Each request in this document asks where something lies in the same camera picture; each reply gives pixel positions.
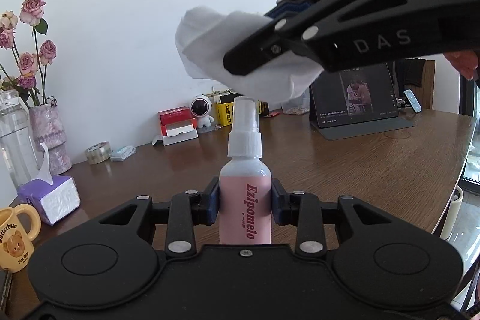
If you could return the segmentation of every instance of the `white planter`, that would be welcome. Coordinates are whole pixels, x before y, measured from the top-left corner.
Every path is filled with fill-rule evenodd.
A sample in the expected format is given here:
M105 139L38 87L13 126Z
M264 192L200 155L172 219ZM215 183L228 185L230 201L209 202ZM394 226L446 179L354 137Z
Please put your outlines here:
M453 225L455 224L455 220L457 219L460 206L462 206L463 190L460 186L455 186L455 190L460 193L460 197L455 201L450 202L450 208L448 209L445 225L443 226L442 234L440 235L440 238L443 240L447 240L450 236L450 233L452 233Z

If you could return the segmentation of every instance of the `pink spray bottle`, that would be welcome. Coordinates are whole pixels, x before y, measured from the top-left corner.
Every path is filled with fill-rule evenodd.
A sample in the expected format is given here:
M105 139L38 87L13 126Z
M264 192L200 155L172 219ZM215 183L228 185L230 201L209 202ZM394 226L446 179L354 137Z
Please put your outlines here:
M228 157L220 171L220 244L270 244L272 175L260 161L257 102L237 97Z

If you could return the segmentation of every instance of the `tablet screen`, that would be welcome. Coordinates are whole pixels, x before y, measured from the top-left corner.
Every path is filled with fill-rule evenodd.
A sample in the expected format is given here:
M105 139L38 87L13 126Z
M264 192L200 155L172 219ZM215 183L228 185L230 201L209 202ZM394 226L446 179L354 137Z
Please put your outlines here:
M385 63L322 72L311 85L319 127L336 127L398 116Z

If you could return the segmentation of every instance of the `person's hand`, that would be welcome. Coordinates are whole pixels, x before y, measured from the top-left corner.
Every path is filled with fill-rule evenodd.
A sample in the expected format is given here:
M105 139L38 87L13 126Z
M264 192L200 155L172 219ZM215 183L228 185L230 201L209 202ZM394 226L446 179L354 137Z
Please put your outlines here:
M473 79L475 70L479 65L479 58L474 51L450 52L443 55L466 79Z

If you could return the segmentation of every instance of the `brown wooden table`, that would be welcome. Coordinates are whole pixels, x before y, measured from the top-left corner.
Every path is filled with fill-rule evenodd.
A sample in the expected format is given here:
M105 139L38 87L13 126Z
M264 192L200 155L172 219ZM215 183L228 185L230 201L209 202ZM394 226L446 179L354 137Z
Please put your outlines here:
M424 110L406 116L416 127L337 141L310 127L308 115L261 119L263 161L287 191L305 190L328 202L351 194L432 232L462 172L474 131L471 117ZM230 127L198 139L163 147L145 145L125 162L76 164L82 204L54 227L43 226L35 243L61 234L137 195L154 202L178 192L202 190L228 161ZM327 227L329 248L337 245ZM154 247L162 249L165 227L157 227ZM294 244L296 228L273 228L273 242ZM195 227L198 244L218 242L218 227ZM26 269L14 274L7 313L19 319L38 300Z

